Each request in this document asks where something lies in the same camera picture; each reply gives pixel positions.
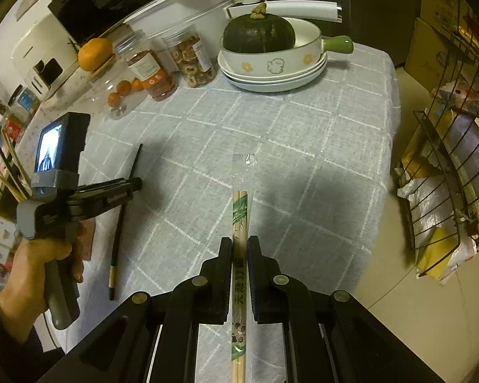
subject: stack of plates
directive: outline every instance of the stack of plates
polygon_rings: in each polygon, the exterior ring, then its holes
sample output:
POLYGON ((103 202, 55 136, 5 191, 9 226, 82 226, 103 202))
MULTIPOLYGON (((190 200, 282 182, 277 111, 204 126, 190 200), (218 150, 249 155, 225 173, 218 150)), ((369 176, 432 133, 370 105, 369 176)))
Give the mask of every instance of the stack of plates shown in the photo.
POLYGON ((225 61, 223 53, 218 54, 218 65, 231 84, 247 91, 264 93, 289 91, 308 84, 321 74, 327 60, 325 52, 317 63, 299 72, 258 77, 235 73, 225 61))

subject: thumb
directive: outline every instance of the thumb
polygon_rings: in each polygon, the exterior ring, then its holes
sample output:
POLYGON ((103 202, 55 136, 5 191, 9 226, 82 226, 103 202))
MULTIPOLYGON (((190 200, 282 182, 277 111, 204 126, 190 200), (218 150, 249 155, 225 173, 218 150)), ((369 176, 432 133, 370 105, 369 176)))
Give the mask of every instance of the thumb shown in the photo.
POLYGON ((65 259, 72 250, 71 243, 53 238, 32 240, 31 245, 34 246, 37 257, 43 263, 51 262, 54 259, 65 259))

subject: table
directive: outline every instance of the table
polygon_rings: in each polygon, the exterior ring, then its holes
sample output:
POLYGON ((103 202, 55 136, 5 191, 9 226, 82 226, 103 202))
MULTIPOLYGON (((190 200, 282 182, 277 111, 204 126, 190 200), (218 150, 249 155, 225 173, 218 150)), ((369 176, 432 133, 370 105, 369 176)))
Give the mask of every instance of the table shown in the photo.
MULTIPOLYGON (((142 142, 136 175, 144 184, 126 211, 117 301, 107 289, 115 209, 96 219, 82 314, 57 332, 62 347, 72 348, 134 291, 170 291, 217 255, 220 238, 231 235, 234 153, 257 155, 250 234, 262 252, 309 289, 354 293, 382 213, 399 108, 390 58, 357 44, 352 55, 331 53, 317 80, 289 92, 241 91, 219 74, 204 88, 149 99, 123 119, 96 117, 80 182, 127 176, 142 142)), ((253 381, 285 380, 281 336, 279 325, 249 332, 253 381)), ((229 323, 201 326, 196 381, 229 376, 229 323)))

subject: tile floor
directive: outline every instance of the tile floor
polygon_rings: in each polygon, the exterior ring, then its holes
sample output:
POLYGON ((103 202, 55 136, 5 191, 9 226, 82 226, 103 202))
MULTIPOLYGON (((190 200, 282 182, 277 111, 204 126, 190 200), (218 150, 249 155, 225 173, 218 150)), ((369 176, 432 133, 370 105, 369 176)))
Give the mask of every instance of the tile floor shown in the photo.
MULTIPOLYGON (((404 69, 397 70, 401 127, 393 161, 415 129, 412 111, 429 102, 404 69)), ((479 366, 479 254, 460 266, 445 285, 416 280, 399 198, 387 194, 371 262, 356 289, 357 299, 447 383, 471 381, 479 366)))

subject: person's arm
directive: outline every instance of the person's arm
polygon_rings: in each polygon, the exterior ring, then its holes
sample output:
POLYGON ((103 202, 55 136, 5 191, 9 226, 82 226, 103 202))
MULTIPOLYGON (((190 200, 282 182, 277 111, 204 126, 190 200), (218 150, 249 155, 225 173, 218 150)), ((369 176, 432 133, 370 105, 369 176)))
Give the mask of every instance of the person's arm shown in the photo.
MULTIPOLYGON (((33 327, 47 309, 44 265, 64 259, 71 248, 55 239, 24 240, 19 245, 9 280, 0 292, 0 381, 36 381, 55 363, 47 363, 33 327)), ((83 263, 77 261, 72 274, 78 282, 83 281, 82 273, 83 263)))

